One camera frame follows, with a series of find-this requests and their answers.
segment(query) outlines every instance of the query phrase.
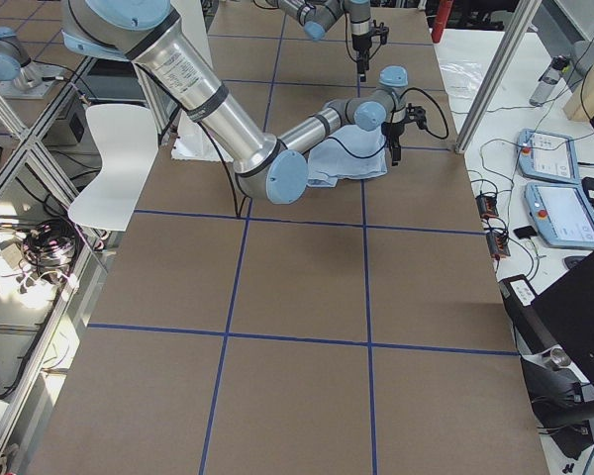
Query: label on robot arm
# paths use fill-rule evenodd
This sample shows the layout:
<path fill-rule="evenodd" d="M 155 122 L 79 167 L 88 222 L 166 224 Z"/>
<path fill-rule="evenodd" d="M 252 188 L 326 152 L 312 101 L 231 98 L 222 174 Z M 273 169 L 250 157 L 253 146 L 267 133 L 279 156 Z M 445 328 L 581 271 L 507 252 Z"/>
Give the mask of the label on robot arm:
<path fill-rule="evenodd" d="M 181 52 L 173 54 L 156 70 L 156 73 L 163 85 L 174 95 L 184 94 L 187 89 L 202 79 L 198 69 Z"/>
<path fill-rule="evenodd" d="M 516 280 L 511 282 L 511 286 L 515 291 L 517 298 L 522 302 L 524 307 L 528 307 L 533 303 L 533 300 L 535 300 L 535 294 L 525 281 Z"/>

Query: white table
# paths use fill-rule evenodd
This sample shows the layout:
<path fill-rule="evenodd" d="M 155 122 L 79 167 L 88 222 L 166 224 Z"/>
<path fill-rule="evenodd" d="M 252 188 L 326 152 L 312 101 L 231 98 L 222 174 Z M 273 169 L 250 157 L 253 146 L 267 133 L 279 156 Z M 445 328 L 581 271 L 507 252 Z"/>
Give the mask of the white table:
<path fill-rule="evenodd" d="M 500 44 L 502 33 L 481 32 L 481 31 L 463 31 L 446 30 L 442 41 L 436 45 L 436 53 L 440 63 L 449 61 L 471 61 L 481 65 L 483 73 L 488 69 L 492 57 Z M 488 111 L 500 107 L 529 106 L 528 100 L 537 86 L 539 76 L 550 62 L 550 57 L 545 50 L 544 45 L 539 40 L 537 34 L 527 33 L 515 55 L 512 64 L 509 66 L 495 97 L 493 98 Z M 452 85 L 449 78 L 444 75 L 447 89 Z M 574 75 L 570 82 L 578 80 Z M 565 83 L 559 83 L 550 98 L 556 97 L 565 89 Z M 482 167 L 482 157 L 480 147 L 488 141 L 494 139 L 504 139 L 510 143 L 517 140 L 519 132 L 522 129 L 534 129 L 540 122 L 540 119 L 546 115 L 541 122 L 538 130 L 541 132 L 554 132 L 569 135 L 575 138 L 586 136 L 593 131 L 588 123 L 570 122 L 565 118 L 562 107 L 569 99 L 571 93 L 566 90 L 556 101 L 546 104 L 541 108 L 524 108 L 513 110 L 500 110 L 497 112 L 487 112 L 477 130 L 473 141 L 466 151 L 465 159 L 470 173 L 471 180 L 482 177 L 492 180 L 500 190 L 510 188 L 508 180 L 489 173 Z M 453 119 L 459 131 L 468 112 L 472 100 L 452 97 L 449 94 L 449 102 L 453 110 Z M 501 193 L 498 197 L 497 208 L 500 217 L 504 220 L 510 217 L 508 223 L 511 237 L 512 230 L 526 225 L 531 225 L 528 207 L 524 199 L 524 188 L 530 180 L 524 178 L 519 170 L 514 173 L 516 165 L 515 147 L 508 142 L 492 142 L 484 147 L 484 163 L 487 168 L 505 174 L 514 176 L 515 187 L 511 193 Z M 594 163 L 594 135 L 575 142 L 579 161 Z M 580 168 L 581 177 L 593 176 L 594 168 Z M 475 194 L 479 191 L 480 183 L 472 184 Z M 483 191 L 492 191 L 492 186 L 483 183 Z M 558 279 L 567 269 L 562 260 L 568 255 L 587 255 L 587 250 L 573 249 L 555 249 L 546 246 L 540 237 L 534 237 L 533 243 L 538 249 L 541 257 L 540 269 L 537 276 L 531 281 L 537 292 L 547 288 L 552 282 Z M 526 274 L 531 266 L 531 259 L 526 252 L 520 249 L 512 242 L 509 243 L 511 257 L 501 260 L 497 271 L 497 279 L 501 280 L 516 274 Z M 560 473 L 560 470 L 568 460 L 560 452 L 558 447 L 548 436 L 542 436 L 542 444 L 551 474 Z M 585 450 L 581 458 L 576 462 L 574 473 L 581 473 L 589 449 Z M 589 475 L 594 475 L 594 460 L 589 470 Z"/>

